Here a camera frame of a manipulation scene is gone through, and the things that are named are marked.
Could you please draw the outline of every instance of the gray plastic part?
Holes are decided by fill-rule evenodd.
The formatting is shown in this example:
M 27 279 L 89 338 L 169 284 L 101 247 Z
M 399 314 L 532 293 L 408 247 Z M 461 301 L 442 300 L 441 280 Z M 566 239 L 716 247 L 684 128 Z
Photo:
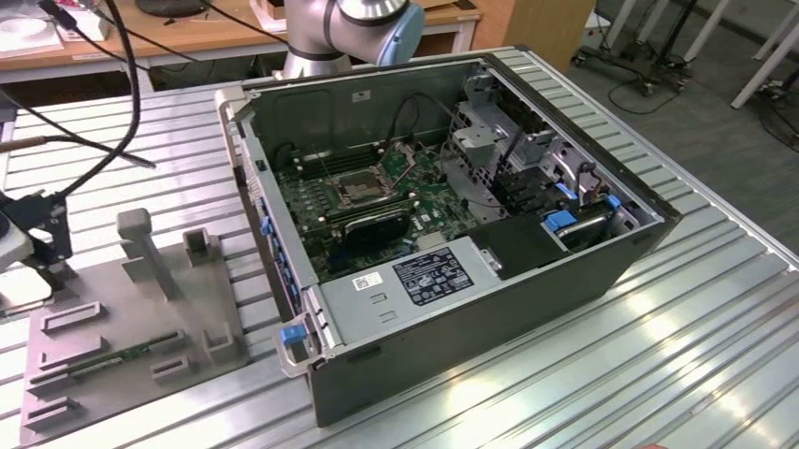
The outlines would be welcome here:
M 99 319 L 85 320 L 51 334 L 42 332 L 39 325 L 30 327 L 22 414 L 26 416 L 61 397 L 73 398 L 81 412 L 54 427 L 22 426 L 23 445 L 78 430 L 246 364 L 246 351 L 234 347 L 243 344 L 245 332 L 221 241 L 214 235 L 207 236 L 207 249 L 210 259 L 197 267 L 182 242 L 159 252 L 186 299 L 166 301 L 147 263 L 123 259 L 83 268 L 79 280 L 69 285 L 75 295 L 31 313 L 33 322 L 39 324 L 43 317 L 95 302 L 102 302 L 106 309 Z M 137 273 L 137 283 L 129 271 Z M 78 365 L 65 365 L 63 355 L 85 351 L 87 342 L 101 338 L 107 341 L 107 351 L 82 359 Z M 62 366 L 41 369 L 42 353 L 61 359 Z M 182 376 L 167 375 L 169 382 L 157 382 L 153 367 L 178 355 L 186 355 L 191 370 Z M 90 365 L 87 360 L 98 363 Z
M 141 259 L 134 259 L 127 262 L 126 271 L 134 282 L 142 280 L 145 272 L 155 278 L 167 300 L 181 299 L 183 297 L 181 287 L 173 279 L 170 268 L 165 258 L 153 243 L 153 222 L 147 209 L 135 209 L 122 212 L 117 216 L 117 231 L 121 237 L 129 242 L 126 254 L 130 257 L 133 254 L 141 254 Z
M 170 340 L 151 344 L 149 348 L 154 354 L 163 355 L 174 353 L 179 349 L 185 349 L 187 344 L 189 340 L 186 338 L 186 332 L 179 329 L 175 331 L 175 337 L 173 337 Z
M 151 378 L 158 384 L 167 384 L 183 379 L 193 372 L 191 362 L 186 355 L 181 355 L 166 362 L 157 363 L 150 367 Z
M 209 233 L 205 228 L 185 232 L 185 249 L 193 267 L 198 267 L 211 260 L 213 255 L 209 250 Z
M 90 304 L 83 304 L 78 307 L 61 311 L 49 316 L 42 317 L 39 329 L 45 333 L 54 332 L 70 326 L 83 323 L 86 320 L 101 317 L 103 315 L 103 304 L 95 301 Z
M 239 356 L 241 348 L 237 338 L 230 331 L 230 324 L 225 323 L 225 335 L 221 339 L 211 339 L 209 331 L 203 331 L 203 347 L 209 358 L 215 364 L 227 363 Z
M 75 386 L 78 381 L 69 374 L 62 374 L 51 379 L 47 379 L 43 382 L 30 382 L 29 383 L 29 392 L 37 395 L 37 397 L 43 397 L 47 395 L 54 395 L 59 393 L 65 388 L 70 388 Z
M 79 343 L 75 347 L 70 348 L 70 351 L 65 354 L 55 355 L 54 353 L 39 354 L 39 369 L 54 369 L 62 365 L 69 365 L 73 362 L 79 361 L 82 358 L 93 357 L 101 354 L 107 348 L 107 342 L 103 337 L 95 337 L 87 339 L 89 342 Z
M 23 427 L 35 432 L 42 432 L 75 419 L 79 409 L 81 404 L 71 398 L 59 398 L 26 413 Z

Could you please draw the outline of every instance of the caster wheel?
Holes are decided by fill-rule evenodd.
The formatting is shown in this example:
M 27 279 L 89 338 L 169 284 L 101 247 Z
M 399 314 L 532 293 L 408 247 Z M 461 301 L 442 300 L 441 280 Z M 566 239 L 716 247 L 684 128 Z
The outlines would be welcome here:
M 576 67 L 584 67 L 586 65 L 588 60 L 589 58 L 586 57 L 586 55 L 581 53 L 578 56 L 573 58 L 573 64 L 576 65 Z
M 654 86 L 652 84 L 645 84 L 644 87 L 641 88 L 641 93 L 645 96 L 653 96 L 654 95 Z

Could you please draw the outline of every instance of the motherboard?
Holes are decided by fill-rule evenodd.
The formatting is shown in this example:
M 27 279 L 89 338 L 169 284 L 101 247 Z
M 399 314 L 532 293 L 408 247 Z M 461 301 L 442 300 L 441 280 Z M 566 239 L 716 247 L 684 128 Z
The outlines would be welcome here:
M 362 149 L 349 160 L 295 154 L 278 180 L 321 282 L 433 248 L 478 226 L 448 182 L 440 151 L 398 142 L 387 150 Z

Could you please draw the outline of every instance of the table leg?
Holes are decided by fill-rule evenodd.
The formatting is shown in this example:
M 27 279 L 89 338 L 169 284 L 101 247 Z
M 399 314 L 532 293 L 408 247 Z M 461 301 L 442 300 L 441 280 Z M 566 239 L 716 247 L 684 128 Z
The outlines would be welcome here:
M 476 27 L 478 22 L 469 21 L 461 24 L 456 39 L 453 41 L 453 53 L 462 53 L 473 49 L 473 39 L 476 38 Z
M 686 53 L 686 56 L 684 58 L 686 60 L 686 62 L 690 63 L 694 59 L 697 59 L 697 55 L 702 51 L 705 44 L 709 42 L 709 39 L 712 38 L 712 34 L 713 34 L 713 31 L 716 30 L 716 27 L 718 26 L 720 22 L 722 22 L 722 17 L 725 17 L 725 10 L 730 6 L 730 1 L 732 0 L 722 0 L 720 2 L 720 4 L 717 5 L 716 10 L 713 11 L 713 14 L 712 14 L 712 18 L 709 19 L 708 23 L 705 24 L 705 27 L 702 28 L 702 31 L 700 32 L 700 36 L 697 37 L 697 40 L 694 41 L 694 43 L 692 44 L 692 47 L 689 48 L 689 52 Z
M 658 0 L 658 4 L 654 6 L 653 13 L 650 14 L 650 18 L 648 19 L 648 23 L 645 23 L 645 27 L 641 29 L 641 33 L 638 34 L 638 42 L 648 42 L 648 40 L 650 40 L 654 26 L 658 25 L 658 22 L 661 21 L 661 16 L 664 16 L 664 11 L 666 11 L 666 7 L 670 3 L 672 0 Z
M 761 47 L 761 50 L 754 55 L 754 59 L 762 61 L 764 58 L 766 58 L 766 55 L 774 48 L 774 44 L 777 44 L 777 41 L 785 37 L 785 34 L 789 31 L 790 26 L 797 20 L 797 15 L 799 15 L 799 3 L 797 3 L 794 8 L 790 10 L 789 16 L 786 16 L 780 26 L 774 30 L 774 33 L 772 33 L 770 39 L 766 41 L 766 44 L 764 44 L 764 47 Z
M 625 23 L 628 19 L 630 19 L 630 13 L 634 11 L 634 6 L 638 0 L 626 0 L 622 5 L 622 9 L 620 10 L 620 14 L 616 17 L 614 26 L 612 27 L 612 32 L 609 33 L 609 46 L 613 48 L 616 40 L 622 34 L 622 29 L 625 28 Z
M 745 103 L 748 103 L 752 96 L 754 95 L 757 90 L 761 88 L 761 86 L 766 82 L 766 79 L 769 78 L 772 72 L 774 71 L 774 68 L 780 65 L 780 63 L 784 61 L 784 59 L 786 59 L 786 55 L 789 54 L 789 51 L 794 48 L 794 46 L 797 45 L 798 42 L 799 42 L 799 23 L 797 23 L 797 25 L 794 26 L 794 29 L 790 32 L 789 37 L 786 37 L 786 40 L 784 40 L 784 43 L 780 45 L 780 47 L 774 51 L 772 58 L 764 63 L 761 70 L 758 70 L 758 73 L 756 74 L 754 78 L 750 80 L 750 84 L 748 84 L 745 89 L 741 91 L 741 94 L 738 95 L 738 97 L 736 97 L 736 100 L 733 101 L 733 104 L 732 104 L 732 106 L 734 108 L 740 109 L 742 106 L 745 106 Z

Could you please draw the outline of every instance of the gray fixture plate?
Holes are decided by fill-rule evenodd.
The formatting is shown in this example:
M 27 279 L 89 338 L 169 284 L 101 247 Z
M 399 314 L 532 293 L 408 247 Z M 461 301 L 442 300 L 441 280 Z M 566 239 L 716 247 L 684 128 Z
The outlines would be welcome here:
M 121 260 L 79 270 L 79 278 L 69 284 L 75 295 L 59 298 L 54 304 L 31 313 L 22 407 L 21 442 L 25 445 L 63 435 L 246 364 L 242 319 L 219 238 L 211 236 L 209 240 L 214 259 L 194 268 L 189 264 L 183 244 L 171 245 L 161 250 L 185 293 L 183 298 L 167 302 L 158 283 L 147 276 L 147 266 L 138 264 L 141 259 Z M 142 281 L 131 281 L 122 262 L 129 264 L 129 269 L 133 267 L 139 271 L 137 277 L 145 278 Z M 102 305 L 99 313 L 87 312 L 93 303 Z M 49 333 L 42 331 L 43 320 L 49 324 L 47 327 L 53 327 L 54 320 L 49 319 L 50 316 L 82 306 L 85 308 L 75 313 L 75 323 L 58 326 L 49 330 Z M 55 323 L 65 322 L 65 316 L 55 320 Z M 41 369 L 43 354 L 47 354 L 49 360 L 58 360 L 89 351 L 97 346 L 98 340 L 103 339 L 105 351 L 93 356 L 98 357 L 181 330 L 186 333 L 186 343 L 179 344 L 177 348 L 165 348 L 165 345 L 161 345 L 162 348 L 155 348 L 138 358 L 79 376 L 78 382 L 67 382 L 66 386 L 51 388 L 53 391 L 42 388 L 47 394 L 41 390 L 39 398 L 31 393 L 31 379 L 47 372 Z M 218 357 L 219 363 L 214 363 L 209 356 L 206 333 L 211 338 L 211 347 L 225 342 L 227 333 L 233 336 L 237 350 Z M 191 371 L 185 375 L 177 375 L 166 368 L 173 366 L 171 361 L 183 356 L 189 358 Z M 90 358 L 82 358 L 74 363 L 78 364 Z M 65 415 L 55 416 L 50 424 L 34 423 L 33 427 L 41 431 L 27 428 L 31 421 L 37 420 L 30 415 L 31 412 L 35 413 L 47 403 L 61 398 L 69 398 L 73 404 L 73 407 L 65 409 Z

